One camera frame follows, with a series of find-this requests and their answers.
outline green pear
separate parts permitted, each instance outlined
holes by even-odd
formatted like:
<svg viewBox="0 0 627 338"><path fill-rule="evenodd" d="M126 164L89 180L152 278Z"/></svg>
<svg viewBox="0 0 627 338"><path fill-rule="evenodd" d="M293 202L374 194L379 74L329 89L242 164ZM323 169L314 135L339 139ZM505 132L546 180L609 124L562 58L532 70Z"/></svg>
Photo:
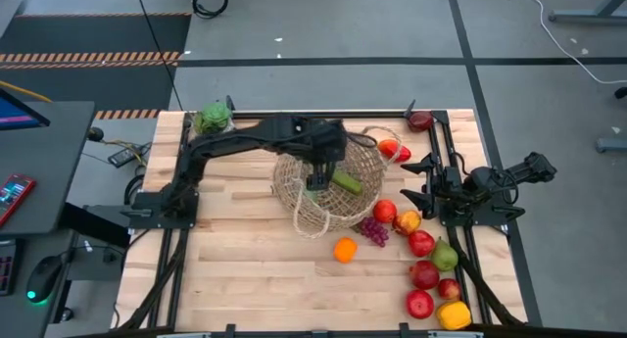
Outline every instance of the green pear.
<svg viewBox="0 0 627 338"><path fill-rule="evenodd" d="M431 253L431 262L440 271L453 270L458 265L458 253L446 241L438 239Z"/></svg>

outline yellow and black striped tape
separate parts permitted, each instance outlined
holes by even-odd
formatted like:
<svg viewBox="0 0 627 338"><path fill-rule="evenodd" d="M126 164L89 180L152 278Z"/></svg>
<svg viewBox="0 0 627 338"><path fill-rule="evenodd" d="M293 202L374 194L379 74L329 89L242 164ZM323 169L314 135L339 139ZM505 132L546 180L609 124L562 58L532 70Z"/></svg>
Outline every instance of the yellow and black striped tape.
<svg viewBox="0 0 627 338"><path fill-rule="evenodd" d="M117 120L117 119L152 119L159 115L161 109L126 109L99 111L96 113L96 120Z"/></svg>
<svg viewBox="0 0 627 338"><path fill-rule="evenodd" d="M182 54L164 52L26 53L0 54L0 70L53 68L107 68L128 66L178 66Z"/></svg>
<svg viewBox="0 0 627 338"><path fill-rule="evenodd" d="M151 13L148 16L192 16L191 13ZM124 17L144 16L143 13L119 13L119 14L24 14L16 15L16 18L45 18L45 17Z"/></svg>

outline gray floor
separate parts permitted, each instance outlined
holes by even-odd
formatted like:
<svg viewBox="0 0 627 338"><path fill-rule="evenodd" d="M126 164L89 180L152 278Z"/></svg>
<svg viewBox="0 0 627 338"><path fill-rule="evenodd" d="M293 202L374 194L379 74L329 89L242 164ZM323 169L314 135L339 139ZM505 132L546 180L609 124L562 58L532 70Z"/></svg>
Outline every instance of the gray floor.
<svg viewBox="0 0 627 338"><path fill-rule="evenodd" d="M0 0L0 33L20 1ZM189 10L189 0L144 1L149 12ZM535 3L458 1L475 57L561 57L539 26ZM549 10L592 9L601 0L542 1ZM140 8L137 0L31 0L25 11L138 13ZM574 53L627 56L625 27L549 26ZM193 18L185 49L188 60L460 57L447 0L231 0L218 19ZM626 67L591 70L602 79L627 78ZM544 324L627 331L622 283L627 155L599 155L593 147L597 138L616 135L616 128L627 138L627 102L613 100L615 87L595 84L574 66L478 72L504 164L538 151L559 170L552 183L521 187L527 215L519 224ZM190 110L226 94L247 110L403 108L414 98L420 108L474 107L465 68L454 66L186 68L177 70L175 84ZM150 139L155 121L95 124L109 137L140 143ZM88 144L85 152L104 158L114 150ZM131 167L113 169L83 157L70 199L80 205L117 204L132 174ZM51 328L49 336L106 329L117 292L112 283L76 286L75 321Z"/></svg>

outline black floor mat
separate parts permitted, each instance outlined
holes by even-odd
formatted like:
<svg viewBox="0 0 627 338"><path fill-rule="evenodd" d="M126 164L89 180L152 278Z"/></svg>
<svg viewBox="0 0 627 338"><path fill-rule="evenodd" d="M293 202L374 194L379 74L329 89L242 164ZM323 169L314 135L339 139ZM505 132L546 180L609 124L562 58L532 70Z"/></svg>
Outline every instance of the black floor mat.
<svg viewBox="0 0 627 338"><path fill-rule="evenodd" d="M182 53L190 17L159 15L150 20L162 51ZM43 53L48 59L41 60ZM56 54L54 60L50 54ZM110 58L107 65L94 59L104 57ZM171 94L166 67L156 58L157 47L143 16L16 17L0 39L0 80L52 100L94 101L98 111L112 112L98 117L152 118L154 114L141 112L167 109ZM128 66L130 60L149 63ZM173 78L175 67L169 69Z"/></svg>

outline white cable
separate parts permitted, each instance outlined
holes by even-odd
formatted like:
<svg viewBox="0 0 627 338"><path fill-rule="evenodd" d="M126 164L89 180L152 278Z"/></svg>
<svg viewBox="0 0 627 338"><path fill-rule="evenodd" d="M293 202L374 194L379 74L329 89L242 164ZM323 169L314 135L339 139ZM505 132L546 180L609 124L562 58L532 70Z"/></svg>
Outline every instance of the white cable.
<svg viewBox="0 0 627 338"><path fill-rule="evenodd" d="M564 50L564 48L561 47L561 45L559 45L559 43L557 42L557 40L555 39L555 37L553 37L553 35L551 34L551 31L547 28L547 25L545 24L545 6L542 4L542 1L540 0L533 0L536 3L538 3L538 5L540 5L540 25L542 26L542 28L544 29L544 31L549 35L549 37L551 38L551 40L553 41L553 43L555 43L555 45L557 46L557 48L559 48L559 50L561 50L562 53L564 53L567 57L569 57L570 59L574 60L575 63L579 64L579 66L581 67L581 69L583 69L585 72L587 72L590 77L595 80L598 83L601 84L617 84L617 83L627 83L626 79L621 79L621 80L615 80L615 81L604 81L604 80L600 80L598 79L592 72L590 72L590 70L588 70L588 68L586 68L585 65L583 65L577 58L575 58L574 56L572 56L571 54L569 54L566 50Z"/></svg>

